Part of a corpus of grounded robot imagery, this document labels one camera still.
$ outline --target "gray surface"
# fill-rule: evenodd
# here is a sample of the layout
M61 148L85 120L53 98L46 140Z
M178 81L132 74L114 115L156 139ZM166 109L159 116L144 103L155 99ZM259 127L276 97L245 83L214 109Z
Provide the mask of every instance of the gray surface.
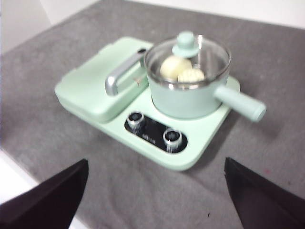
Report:
M104 45L122 36L156 42L185 29L222 40L242 91L268 107L259 124L231 112L188 171L160 167L58 103L55 84ZM305 198L304 60L304 30L105 0L3 56L2 148L40 181L87 158L78 214L93 229L242 228L226 156Z

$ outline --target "lid knob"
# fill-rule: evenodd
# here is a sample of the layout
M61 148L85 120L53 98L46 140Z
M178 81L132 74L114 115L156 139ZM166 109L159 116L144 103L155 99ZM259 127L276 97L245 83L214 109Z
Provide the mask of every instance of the lid knob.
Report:
M173 46L173 54L183 58L191 58L198 54L199 47L191 31L183 31L177 37L177 44Z

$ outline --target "black object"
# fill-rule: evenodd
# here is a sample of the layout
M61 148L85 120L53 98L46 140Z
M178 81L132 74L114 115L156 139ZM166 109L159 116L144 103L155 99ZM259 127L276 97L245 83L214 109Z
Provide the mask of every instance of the black object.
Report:
M88 170L83 159L0 205L0 229L67 229L83 196Z
M166 153L169 153L167 150L166 144L164 142L164 139L163 139L163 134L170 127L166 126L162 123L159 123L144 114L143 114L143 116L145 119L145 125L140 130L132 129L129 126L127 120L124 124L125 129L128 130L129 132L131 132L132 134L137 135L138 137L142 138L143 140L155 145L156 147L160 148L161 150L165 151ZM179 153L186 148L187 138L183 133L181 133L181 135L182 135L181 145L179 146L179 148L177 150L171 151L170 153Z
M225 178L244 229L305 229L305 200L225 160Z

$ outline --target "mint green breakfast machine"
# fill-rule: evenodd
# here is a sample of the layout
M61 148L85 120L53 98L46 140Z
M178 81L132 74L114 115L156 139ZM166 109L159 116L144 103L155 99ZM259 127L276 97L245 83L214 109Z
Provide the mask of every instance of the mint green breakfast machine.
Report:
M234 105L230 101L222 101L213 111L199 117L170 115L171 112L165 112L164 107L159 109L154 104L148 84L147 75L152 73L144 56L149 55L151 50L147 50L151 47L149 42L123 37L63 76L55 87L55 93L60 104L83 121L161 166L186 170L204 156L204 150ZM204 80L207 80L208 69L204 71L207 74ZM229 94L238 94L240 90L239 82L228 72L222 79L210 80L205 87L213 88L214 81L220 81L221 87L225 87ZM169 82L166 85L160 83L162 90L175 90L177 82ZM190 86L187 86L186 83L184 89L190 90ZM209 93L216 94L214 89ZM162 96L168 101L167 91L159 94L158 99ZM200 100L200 96L205 95L198 94L193 100ZM259 121L265 112L264 104L242 96L242 101L247 104L244 115L252 121ZM180 109L183 115L188 116L193 111L184 104L192 101L187 96L186 99L188 101L176 99L173 103L179 108L181 102Z

